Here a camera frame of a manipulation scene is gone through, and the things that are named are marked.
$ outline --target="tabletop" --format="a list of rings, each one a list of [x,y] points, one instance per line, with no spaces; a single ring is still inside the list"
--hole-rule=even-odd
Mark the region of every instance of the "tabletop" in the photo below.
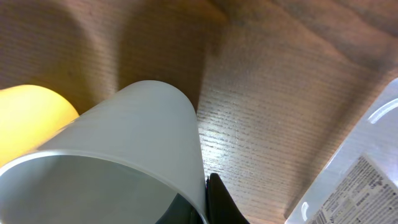
[[[205,174],[251,223],[283,223],[397,77],[395,0],[3,0],[0,88],[79,113],[139,80],[197,110]]]

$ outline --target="white label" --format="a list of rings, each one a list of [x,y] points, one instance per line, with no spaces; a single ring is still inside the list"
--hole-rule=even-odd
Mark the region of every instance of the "white label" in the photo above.
[[[398,189],[361,156],[306,224],[398,224]]]

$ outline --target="label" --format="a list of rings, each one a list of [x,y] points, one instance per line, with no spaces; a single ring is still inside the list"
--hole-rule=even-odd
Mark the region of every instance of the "label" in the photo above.
[[[306,224],[398,224],[398,189],[367,156],[361,156]]]

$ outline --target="wood grain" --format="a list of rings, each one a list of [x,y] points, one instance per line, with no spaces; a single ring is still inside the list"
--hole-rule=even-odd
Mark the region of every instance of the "wood grain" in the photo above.
[[[138,80],[197,109],[205,174],[252,223],[283,223],[397,76],[393,0],[3,1],[0,88],[34,83],[79,112]]]

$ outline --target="yellow cylinder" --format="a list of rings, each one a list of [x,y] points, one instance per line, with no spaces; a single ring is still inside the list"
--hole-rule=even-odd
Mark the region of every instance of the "yellow cylinder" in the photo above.
[[[0,90],[0,166],[41,145],[77,117],[64,97],[47,88]]]

